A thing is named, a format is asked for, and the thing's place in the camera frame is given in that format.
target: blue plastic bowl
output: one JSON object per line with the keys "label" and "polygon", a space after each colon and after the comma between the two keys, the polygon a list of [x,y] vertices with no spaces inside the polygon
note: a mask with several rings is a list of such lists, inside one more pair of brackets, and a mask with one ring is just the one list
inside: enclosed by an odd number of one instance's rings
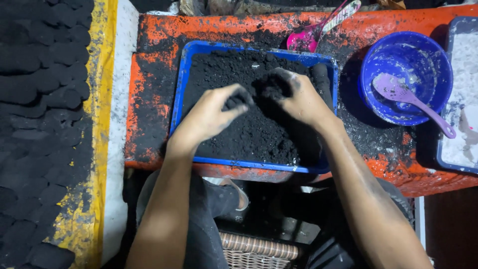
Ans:
{"label": "blue plastic bowl", "polygon": [[397,32],[377,41],[363,59],[359,94],[375,114],[390,123],[411,126],[428,121],[418,107],[383,98],[372,86],[380,73],[404,79],[417,98],[437,113],[450,98],[451,64],[441,46],[426,35]]}
{"label": "blue plastic bowl", "polygon": [[[184,90],[186,89],[187,81],[189,79],[189,69],[191,68],[192,56],[196,53],[209,54],[215,50],[228,51],[230,49],[236,51],[242,51],[245,49],[257,51],[256,49],[250,47],[244,48],[237,45],[206,41],[191,41],[184,46],[183,54],[181,55],[181,63],[179,65],[178,83],[176,87],[176,95],[174,97],[173,118],[171,120],[171,129],[169,131],[170,135],[174,132],[181,121],[181,115],[183,113],[183,95]],[[327,66],[328,76],[330,79],[330,93],[332,95],[334,113],[337,115],[338,67],[337,62],[332,57],[318,53],[297,52],[281,49],[270,49],[268,52],[276,55],[279,58],[286,58],[291,61],[300,61],[306,67],[311,67],[317,63],[324,63]],[[247,168],[262,168],[312,174],[325,174],[330,171],[330,167],[324,152],[320,156],[319,163],[314,167],[301,167],[250,160],[235,161],[201,156],[194,156],[193,161],[200,163],[234,165]]]}

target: dirty hand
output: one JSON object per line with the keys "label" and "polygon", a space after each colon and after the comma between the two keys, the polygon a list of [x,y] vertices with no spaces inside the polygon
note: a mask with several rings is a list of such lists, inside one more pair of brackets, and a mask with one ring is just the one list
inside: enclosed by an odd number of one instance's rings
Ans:
{"label": "dirty hand", "polygon": [[[231,99],[240,100],[232,107]],[[218,135],[239,115],[253,105],[251,95],[240,84],[207,90],[177,127],[173,136],[181,136],[183,143],[199,143]]]}
{"label": "dirty hand", "polygon": [[309,77],[280,67],[273,72],[287,82],[291,89],[291,97],[277,100],[277,102],[293,118],[319,129],[324,128],[326,124],[338,121],[315,90]]}

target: orange table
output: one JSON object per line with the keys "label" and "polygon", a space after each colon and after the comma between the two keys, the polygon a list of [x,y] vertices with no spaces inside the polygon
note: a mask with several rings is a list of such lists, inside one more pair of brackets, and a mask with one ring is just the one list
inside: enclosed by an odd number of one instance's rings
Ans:
{"label": "orange table", "polygon": [[[433,123],[414,128],[387,125],[366,109],[358,97],[361,59],[381,37],[415,31],[444,44],[447,24],[456,16],[478,16],[477,5],[428,10],[359,12],[346,20],[320,45],[342,68],[338,116],[376,177],[395,184],[406,196],[422,196],[477,186],[474,174],[443,171],[433,160],[436,132]],[[127,167],[158,169],[172,118],[181,50],[193,40],[261,47],[279,47],[296,27],[315,24],[325,13],[223,17],[142,15],[138,53],[133,55],[128,111]],[[283,182],[317,181],[330,177],[233,165],[195,163],[197,173],[209,177]]]}

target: white powder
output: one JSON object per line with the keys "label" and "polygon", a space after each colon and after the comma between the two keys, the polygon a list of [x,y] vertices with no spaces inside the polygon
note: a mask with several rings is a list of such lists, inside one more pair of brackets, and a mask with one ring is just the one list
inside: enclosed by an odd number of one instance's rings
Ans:
{"label": "white powder", "polygon": [[478,33],[455,35],[451,62],[453,91],[446,104],[445,120],[454,127],[456,138],[444,137],[442,148],[444,162],[471,168],[478,168],[478,145],[467,145],[467,135],[458,127],[461,110],[466,106],[478,105],[477,44]]}

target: black pants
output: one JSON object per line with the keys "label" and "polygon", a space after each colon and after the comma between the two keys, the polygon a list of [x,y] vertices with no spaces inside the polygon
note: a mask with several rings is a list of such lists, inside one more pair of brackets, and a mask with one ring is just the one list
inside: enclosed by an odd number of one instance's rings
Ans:
{"label": "black pants", "polygon": [[[137,222],[141,221],[159,171],[146,180],[138,199]],[[413,222],[412,210],[400,191],[391,183],[378,179],[404,216]],[[214,218],[239,206],[239,193],[233,186],[217,186],[193,175],[189,191],[189,228],[187,232],[185,269],[228,268]],[[320,232],[309,247],[299,268],[350,269],[366,268],[348,228],[335,188],[313,193],[287,195],[281,200],[283,213],[301,221],[316,224]]]}

